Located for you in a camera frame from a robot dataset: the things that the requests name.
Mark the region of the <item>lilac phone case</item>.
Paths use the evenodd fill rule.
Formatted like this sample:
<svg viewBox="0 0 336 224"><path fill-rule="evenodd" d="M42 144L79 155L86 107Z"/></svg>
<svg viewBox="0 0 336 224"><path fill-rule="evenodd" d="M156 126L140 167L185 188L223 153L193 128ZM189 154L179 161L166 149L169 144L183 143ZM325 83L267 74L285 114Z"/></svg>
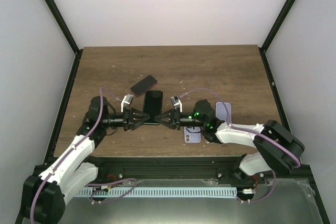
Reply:
<svg viewBox="0 0 336 224"><path fill-rule="evenodd" d="M200 127L185 127L184 141L185 143L200 143L202 139Z"/></svg>

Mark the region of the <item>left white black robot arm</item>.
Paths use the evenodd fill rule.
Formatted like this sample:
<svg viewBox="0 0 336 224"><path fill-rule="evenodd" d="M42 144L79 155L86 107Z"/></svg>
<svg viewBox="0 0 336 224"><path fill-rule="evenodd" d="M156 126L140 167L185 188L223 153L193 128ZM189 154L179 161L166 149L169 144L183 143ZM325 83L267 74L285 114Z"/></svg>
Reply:
<svg viewBox="0 0 336 224"><path fill-rule="evenodd" d="M120 113L109 113L106 97L91 99L82 125L67 149L38 175L29 176L23 184L21 214L31 223L58 223L66 206L90 182L102 184L107 170L85 162L107 135L108 128L135 130L149 115L130 107L133 96L122 101Z"/></svg>

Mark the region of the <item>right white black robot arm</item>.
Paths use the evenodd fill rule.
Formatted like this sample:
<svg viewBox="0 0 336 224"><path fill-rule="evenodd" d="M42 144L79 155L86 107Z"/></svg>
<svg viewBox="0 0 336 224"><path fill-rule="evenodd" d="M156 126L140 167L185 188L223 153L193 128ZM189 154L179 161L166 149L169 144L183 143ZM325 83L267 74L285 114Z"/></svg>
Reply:
<svg viewBox="0 0 336 224"><path fill-rule="evenodd" d="M189 113L183 112L178 97L173 97L172 103L173 109L155 116L157 122L173 130L199 127L210 143L245 145L257 150L254 154L244 154L233 168L238 183L244 184L252 176L268 171L289 175L301 166L304 145L275 120L256 125L232 124L219 119L207 100L197 101Z"/></svg>

